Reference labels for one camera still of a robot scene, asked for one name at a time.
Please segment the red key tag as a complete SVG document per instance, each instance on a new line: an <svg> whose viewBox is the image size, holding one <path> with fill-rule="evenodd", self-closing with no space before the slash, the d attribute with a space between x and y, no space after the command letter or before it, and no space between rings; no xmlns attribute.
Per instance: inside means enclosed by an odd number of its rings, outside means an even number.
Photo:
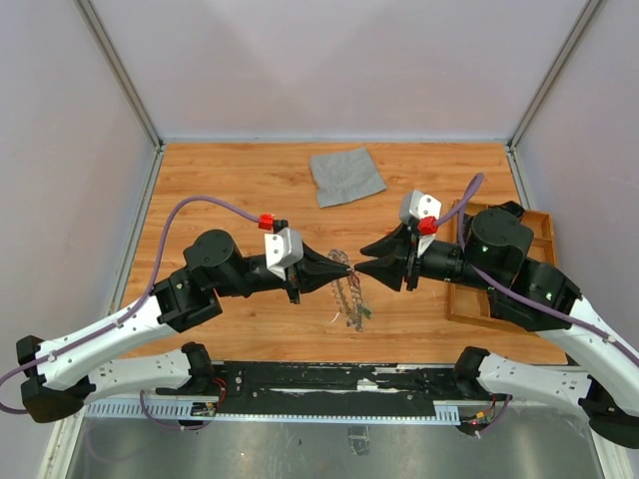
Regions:
<svg viewBox="0 0 639 479"><path fill-rule="evenodd" d="M359 279L355 272L351 272L349 276L349 283L351 287L359 287Z"/></svg>

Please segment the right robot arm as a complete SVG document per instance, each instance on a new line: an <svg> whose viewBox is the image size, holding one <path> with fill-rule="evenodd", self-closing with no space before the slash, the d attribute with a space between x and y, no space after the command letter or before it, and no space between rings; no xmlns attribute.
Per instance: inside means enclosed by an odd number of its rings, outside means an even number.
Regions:
<svg viewBox="0 0 639 479"><path fill-rule="evenodd" d="M619 446L638 446L638 352L596 313L581 289L549 262L529 256L533 230L510 202L474 216L457 215L458 240L434 240L417 251L432 219L411 220L361 249L355 266L392 290L414 290L425 277L486 292L491 317L550 341L581 367L570 373L466 347L452 369L454 391L519 396L585 420Z"/></svg>

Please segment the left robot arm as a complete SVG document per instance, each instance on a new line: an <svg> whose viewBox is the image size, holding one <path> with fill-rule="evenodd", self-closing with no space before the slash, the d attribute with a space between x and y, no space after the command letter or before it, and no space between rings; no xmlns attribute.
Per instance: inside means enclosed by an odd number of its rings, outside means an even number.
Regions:
<svg viewBox="0 0 639 479"><path fill-rule="evenodd" d="M26 375L21 399L27 414L49 423L122 393L223 392L223 379L199 343L155 356L124 355L220 315L223 297L282 289L298 303L303 294L349 275L345 264L312 250L293 229L267 234L265 240L264 253L244 256L229 233L207 231L185 249L184 267L128 306L56 339L20 339L16 352Z"/></svg>

